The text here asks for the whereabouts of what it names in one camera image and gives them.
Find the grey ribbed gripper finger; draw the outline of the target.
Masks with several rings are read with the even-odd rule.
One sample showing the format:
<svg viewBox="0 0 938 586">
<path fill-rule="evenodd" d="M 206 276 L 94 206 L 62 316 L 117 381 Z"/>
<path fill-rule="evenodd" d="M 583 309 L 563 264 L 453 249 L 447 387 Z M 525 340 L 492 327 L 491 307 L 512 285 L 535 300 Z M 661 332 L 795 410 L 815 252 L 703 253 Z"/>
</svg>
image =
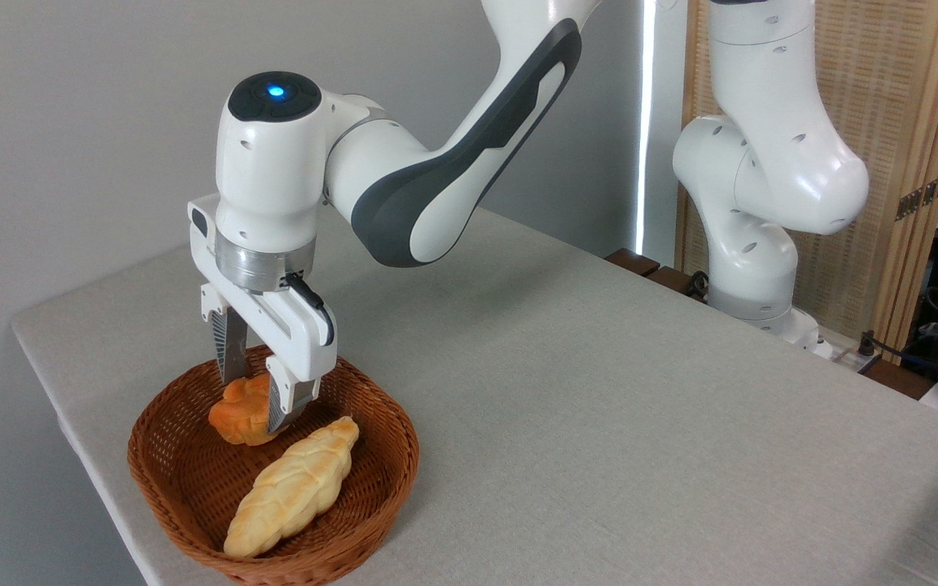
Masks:
<svg viewBox="0 0 938 586">
<path fill-rule="evenodd" d="M 222 385 L 227 386 L 235 379 L 245 378 L 248 339 L 245 320 L 220 296 L 212 283 L 205 283 L 200 288 L 200 314 L 212 327 L 213 347 Z"/>
<path fill-rule="evenodd" d="M 265 367 L 270 374 L 268 433 L 272 435 L 290 426 L 306 405 L 316 400 L 321 379 L 301 381 L 276 355 L 265 360 Z"/>
</svg>

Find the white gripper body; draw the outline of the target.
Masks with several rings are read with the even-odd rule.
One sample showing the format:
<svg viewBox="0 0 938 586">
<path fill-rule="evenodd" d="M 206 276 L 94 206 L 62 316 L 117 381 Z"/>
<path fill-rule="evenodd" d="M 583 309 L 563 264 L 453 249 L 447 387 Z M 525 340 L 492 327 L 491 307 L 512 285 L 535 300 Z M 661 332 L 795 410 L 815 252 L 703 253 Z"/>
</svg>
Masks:
<svg viewBox="0 0 938 586">
<path fill-rule="evenodd" d="M 322 378 L 336 363 L 336 338 L 327 342 L 331 333 L 327 319 L 291 288 L 253 294 L 223 277 L 213 252 L 217 240 L 213 216 L 219 203 L 220 196 L 213 194 L 187 204 L 192 259 L 208 281 L 201 294 L 202 317 L 208 321 L 210 312 L 230 308 L 298 381 Z"/>
</svg>

